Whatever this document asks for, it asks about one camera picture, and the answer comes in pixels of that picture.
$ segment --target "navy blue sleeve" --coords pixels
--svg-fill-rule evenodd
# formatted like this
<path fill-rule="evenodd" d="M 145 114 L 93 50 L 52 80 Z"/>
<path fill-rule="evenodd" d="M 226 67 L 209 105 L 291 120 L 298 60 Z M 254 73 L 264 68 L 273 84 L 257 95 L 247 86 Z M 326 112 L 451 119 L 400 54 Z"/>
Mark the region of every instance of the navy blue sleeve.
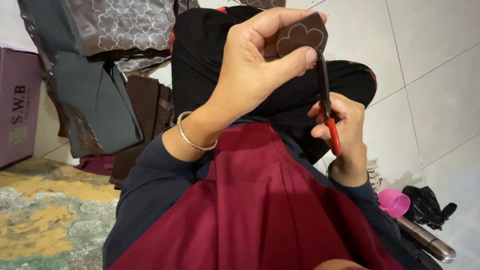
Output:
<path fill-rule="evenodd" d="M 392 257 L 405 269 L 425 269 L 402 245 L 400 231 L 392 220 L 378 206 L 378 198 L 370 181 L 358 187 L 343 186 L 328 175 L 335 188 L 347 195 L 366 217 L 368 223 Z"/>
<path fill-rule="evenodd" d="M 117 205 L 117 221 L 103 246 L 104 269 L 197 181 L 196 162 L 181 161 L 170 155 L 163 145 L 162 134 L 145 148 L 125 180 Z"/>

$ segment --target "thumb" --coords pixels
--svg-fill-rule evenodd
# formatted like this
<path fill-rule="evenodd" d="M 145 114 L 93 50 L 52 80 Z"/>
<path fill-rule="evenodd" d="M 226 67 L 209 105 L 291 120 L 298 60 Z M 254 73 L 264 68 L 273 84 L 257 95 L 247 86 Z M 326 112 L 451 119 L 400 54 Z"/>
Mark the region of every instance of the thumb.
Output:
<path fill-rule="evenodd" d="M 303 75 L 316 61 L 317 52 L 313 48 L 300 47 L 279 60 L 269 62 L 268 79 L 272 80 L 271 85 L 279 87 L 293 77 Z"/>
<path fill-rule="evenodd" d="M 330 130 L 328 129 L 328 126 L 324 124 L 316 125 L 310 133 L 312 137 L 320 138 L 324 141 L 330 140 L 332 138 L 332 136 L 330 135 Z"/>

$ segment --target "person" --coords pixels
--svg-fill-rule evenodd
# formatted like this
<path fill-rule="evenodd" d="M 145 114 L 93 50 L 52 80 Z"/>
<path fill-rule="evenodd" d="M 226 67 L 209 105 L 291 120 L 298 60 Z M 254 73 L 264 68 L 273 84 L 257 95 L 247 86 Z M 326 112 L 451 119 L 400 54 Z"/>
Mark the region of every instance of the person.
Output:
<path fill-rule="evenodd" d="M 105 269 L 422 269 L 368 181 L 362 126 L 376 82 L 365 65 L 327 63 L 342 150 L 328 176 L 312 165 L 331 139 L 317 54 L 302 47 L 274 58 L 278 30 L 312 12 L 242 6 L 178 16 L 178 124 L 131 170 Z"/>

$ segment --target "red scissors handle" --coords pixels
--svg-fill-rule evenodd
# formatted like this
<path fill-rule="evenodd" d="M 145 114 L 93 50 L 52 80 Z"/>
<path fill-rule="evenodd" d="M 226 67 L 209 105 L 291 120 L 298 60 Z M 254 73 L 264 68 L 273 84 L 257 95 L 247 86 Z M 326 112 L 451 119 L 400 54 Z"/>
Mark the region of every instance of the red scissors handle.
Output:
<path fill-rule="evenodd" d="M 338 131 L 336 130 L 335 120 L 333 118 L 328 119 L 327 121 L 328 129 L 330 130 L 330 135 L 332 136 L 333 149 L 332 153 L 338 157 L 342 148 L 340 147 L 340 139 L 338 138 Z"/>

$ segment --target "white tile floor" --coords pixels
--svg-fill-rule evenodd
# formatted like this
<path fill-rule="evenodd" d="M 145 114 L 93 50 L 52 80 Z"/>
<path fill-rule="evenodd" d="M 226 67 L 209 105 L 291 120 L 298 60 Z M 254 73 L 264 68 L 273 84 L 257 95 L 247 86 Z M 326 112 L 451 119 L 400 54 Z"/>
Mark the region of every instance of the white tile floor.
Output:
<path fill-rule="evenodd" d="M 201 0 L 205 7 L 236 5 Z M 457 250 L 441 264 L 480 269 L 480 1 L 287 0 L 287 7 L 328 15 L 327 60 L 364 63 L 378 90 L 365 112 L 368 158 L 378 159 L 382 188 L 429 186 L 441 207 L 457 212 L 435 231 Z M 171 84 L 170 66 L 153 76 Z M 43 92 L 35 154 L 69 163 L 68 140 L 58 138 L 58 117 Z M 317 164 L 325 172 L 328 153 Z"/>

